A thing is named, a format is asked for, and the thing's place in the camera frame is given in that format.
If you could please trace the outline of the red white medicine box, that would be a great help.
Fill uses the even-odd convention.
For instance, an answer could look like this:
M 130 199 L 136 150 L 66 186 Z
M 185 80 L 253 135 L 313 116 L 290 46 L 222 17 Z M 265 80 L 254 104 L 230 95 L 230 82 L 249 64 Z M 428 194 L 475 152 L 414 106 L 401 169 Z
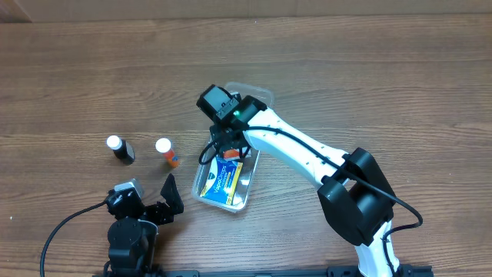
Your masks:
M 251 157 L 251 150 L 247 147 L 242 149 L 229 149 L 222 154 L 222 158 L 228 161 L 235 161 Z

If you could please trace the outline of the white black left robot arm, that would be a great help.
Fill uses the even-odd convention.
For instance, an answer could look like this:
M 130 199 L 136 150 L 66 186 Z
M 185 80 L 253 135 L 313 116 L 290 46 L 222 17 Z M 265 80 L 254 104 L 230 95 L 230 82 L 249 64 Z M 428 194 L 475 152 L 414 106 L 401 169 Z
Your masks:
M 143 188 L 137 179 L 116 185 L 108 192 L 105 203 L 116 219 L 107 234 L 109 261 L 103 276 L 162 277 L 166 273 L 154 264 L 155 243 L 160 225 L 172 223 L 184 211 L 175 177 L 170 174 L 163 184 L 163 202 L 144 205 Z

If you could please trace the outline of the blue yellow VapoDrops packet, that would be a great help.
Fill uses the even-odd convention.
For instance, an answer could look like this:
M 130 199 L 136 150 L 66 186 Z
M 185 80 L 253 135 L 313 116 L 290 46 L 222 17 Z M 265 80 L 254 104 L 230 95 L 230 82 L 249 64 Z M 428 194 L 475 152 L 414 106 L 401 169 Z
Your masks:
M 199 196 L 220 204 L 232 205 L 243 163 L 213 158 L 210 165 Z

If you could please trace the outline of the dark bottle white cap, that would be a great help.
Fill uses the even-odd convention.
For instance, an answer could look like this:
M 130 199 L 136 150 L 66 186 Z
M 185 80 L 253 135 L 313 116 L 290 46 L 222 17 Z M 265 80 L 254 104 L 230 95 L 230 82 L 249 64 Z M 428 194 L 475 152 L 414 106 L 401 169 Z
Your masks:
M 116 158 L 125 165 L 130 165 L 135 161 L 135 151 L 124 139 L 116 135 L 110 135 L 106 139 L 106 144 L 113 151 Z

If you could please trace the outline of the orange tube white cap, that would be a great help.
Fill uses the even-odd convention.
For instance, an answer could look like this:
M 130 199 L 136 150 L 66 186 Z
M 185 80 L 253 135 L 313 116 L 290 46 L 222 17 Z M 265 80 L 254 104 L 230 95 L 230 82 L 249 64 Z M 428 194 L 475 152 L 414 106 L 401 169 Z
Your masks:
M 172 143 L 168 138 L 158 139 L 155 143 L 155 148 L 165 157 L 167 163 L 172 168 L 177 168 L 179 166 L 179 157 L 172 148 Z

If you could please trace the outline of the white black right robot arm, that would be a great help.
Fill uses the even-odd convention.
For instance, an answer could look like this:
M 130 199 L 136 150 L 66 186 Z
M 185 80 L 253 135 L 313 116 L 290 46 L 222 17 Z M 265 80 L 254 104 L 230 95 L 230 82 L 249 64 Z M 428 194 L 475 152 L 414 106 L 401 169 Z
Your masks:
M 324 145 L 251 96 L 215 96 L 198 106 L 214 123 L 211 134 L 217 150 L 248 146 L 266 152 L 313 184 L 327 223 L 355 247 L 359 275 L 399 273 L 391 242 L 397 197 L 370 153 Z

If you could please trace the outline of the clear plastic container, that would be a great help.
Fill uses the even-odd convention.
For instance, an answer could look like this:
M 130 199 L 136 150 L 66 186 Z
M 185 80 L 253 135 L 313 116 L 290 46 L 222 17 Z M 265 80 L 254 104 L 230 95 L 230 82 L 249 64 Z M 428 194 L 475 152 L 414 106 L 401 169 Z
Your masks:
M 201 198 L 199 195 L 204 187 L 207 179 L 207 174 L 210 168 L 210 163 L 207 165 L 199 165 L 196 176 L 194 178 L 194 184 L 192 186 L 191 194 L 197 200 L 207 203 L 209 205 L 217 206 L 221 209 L 228 210 L 229 212 L 239 212 L 241 211 L 248 201 L 248 196 L 253 184 L 254 174 L 257 168 L 258 159 L 260 157 L 260 152 L 255 149 L 251 149 L 251 157 L 246 159 L 235 160 L 236 162 L 242 162 L 243 167 L 239 177 L 239 181 L 235 190 L 232 205 L 220 204 L 218 202 L 213 202 L 208 199 Z M 210 160 L 213 158 L 220 158 L 218 154 L 215 153 L 214 148 L 209 148 L 204 156 L 203 161 Z

